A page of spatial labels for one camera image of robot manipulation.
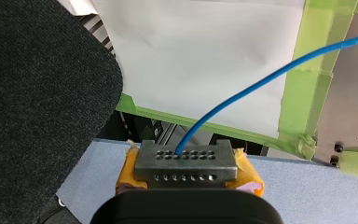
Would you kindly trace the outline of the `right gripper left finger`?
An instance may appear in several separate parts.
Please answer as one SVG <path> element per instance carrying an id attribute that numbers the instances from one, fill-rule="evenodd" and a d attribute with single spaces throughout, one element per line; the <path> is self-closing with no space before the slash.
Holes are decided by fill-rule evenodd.
<path id="1" fill-rule="evenodd" d="M 148 189 L 146 182 L 138 181 L 135 178 L 135 165 L 139 151 L 140 149 L 136 145 L 132 145 L 127 151 L 126 160 L 116 183 L 116 195 L 130 190 Z"/>

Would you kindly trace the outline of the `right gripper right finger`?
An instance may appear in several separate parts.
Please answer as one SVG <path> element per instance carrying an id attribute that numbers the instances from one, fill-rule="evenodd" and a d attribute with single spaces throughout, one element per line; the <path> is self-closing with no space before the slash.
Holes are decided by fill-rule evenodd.
<path id="1" fill-rule="evenodd" d="M 262 197 L 265 193 L 265 182 L 242 148 L 234 150 L 234 159 L 238 167 L 237 178 L 234 181 L 228 181 L 226 188 L 251 192 L 258 197 Z"/>

